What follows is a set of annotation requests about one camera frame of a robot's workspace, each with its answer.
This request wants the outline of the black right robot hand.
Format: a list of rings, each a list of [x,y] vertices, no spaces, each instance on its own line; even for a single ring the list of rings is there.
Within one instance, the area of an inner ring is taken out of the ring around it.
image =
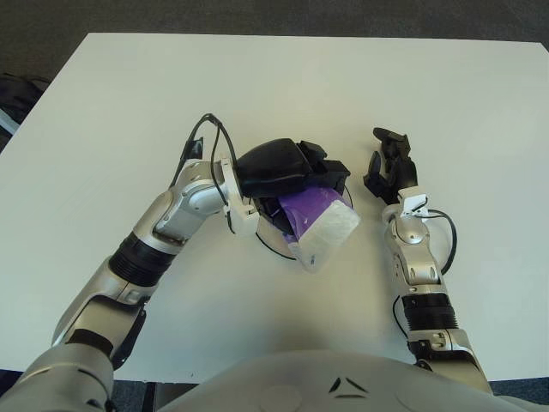
[[[407,135],[380,127],[373,129],[373,135],[381,142],[381,150],[372,154],[363,181],[371,194],[386,203],[382,219],[426,218],[428,197],[419,187]]]

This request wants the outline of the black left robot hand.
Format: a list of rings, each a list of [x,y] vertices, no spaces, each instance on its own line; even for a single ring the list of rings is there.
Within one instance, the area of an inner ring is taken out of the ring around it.
[[[294,229],[282,211],[281,197],[310,187],[342,194],[351,175],[341,161],[329,160],[320,145],[290,138],[275,139],[249,150],[237,159],[233,170],[241,197],[250,199],[261,217],[290,235]]]

